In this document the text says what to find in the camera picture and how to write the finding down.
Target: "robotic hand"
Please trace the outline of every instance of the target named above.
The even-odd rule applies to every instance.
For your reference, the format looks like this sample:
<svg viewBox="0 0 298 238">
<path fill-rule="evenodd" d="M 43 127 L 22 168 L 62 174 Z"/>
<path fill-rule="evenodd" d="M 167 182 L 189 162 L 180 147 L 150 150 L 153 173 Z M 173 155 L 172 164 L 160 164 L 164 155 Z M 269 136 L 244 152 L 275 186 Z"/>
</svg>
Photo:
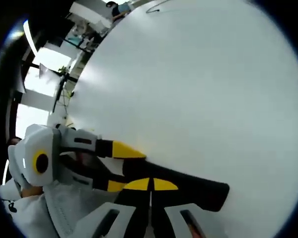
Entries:
<svg viewBox="0 0 298 238">
<path fill-rule="evenodd" d="M 98 157 L 146 158 L 122 142 L 102 140 L 85 130 L 33 124 L 27 128 L 23 140 L 9 146 L 9 171 L 22 188 L 45 186 L 57 178 L 59 154 L 77 150 Z"/>
<path fill-rule="evenodd" d="M 67 151 L 85 151 L 98 157 L 132 161 L 144 161 L 146 158 L 122 142 L 102 140 L 84 130 L 34 124 L 27 128 L 23 140 L 8 148 L 10 173 L 22 188 L 49 187 L 58 179 L 60 154 Z M 227 184 L 175 174 L 149 164 L 142 165 L 135 171 L 136 175 L 126 171 L 131 179 L 124 184 L 114 202 L 106 202 L 81 216 L 70 235 L 65 235 L 64 230 L 55 225 L 60 223 L 59 220 L 51 216 L 60 237 L 143 238 L 149 222 L 156 238 L 191 238 L 193 233 L 199 238 L 227 237 L 213 212 L 201 209 L 210 203 L 209 198 L 203 200 L 208 196 L 212 200 L 217 197 L 220 201 L 213 208 L 221 208 L 229 190 Z M 203 188 L 206 193 L 202 196 L 190 193 L 190 183 L 196 184 L 195 190 Z"/>
</svg>

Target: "white surface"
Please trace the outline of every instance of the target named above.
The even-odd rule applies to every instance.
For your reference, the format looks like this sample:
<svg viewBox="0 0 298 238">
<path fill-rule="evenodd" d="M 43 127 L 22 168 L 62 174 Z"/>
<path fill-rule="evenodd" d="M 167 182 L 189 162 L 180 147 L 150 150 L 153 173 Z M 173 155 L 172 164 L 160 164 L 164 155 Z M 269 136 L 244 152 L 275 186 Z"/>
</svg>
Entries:
<svg viewBox="0 0 298 238">
<path fill-rule="evenodd" d="M 168 168 L 226 182 L 230 238 L 270 238 L 298 200 L 298 60 L 259 9 L 173 0 L 133 11 L 86 65 L 69 113 Z"/>
<path fill-rule="evenodd" d="M 38 110 L 50 111 L 53 107 L 53 97 L 26 90 L 21 99 L 21 104 L 37 108 Z"/>
</svg>

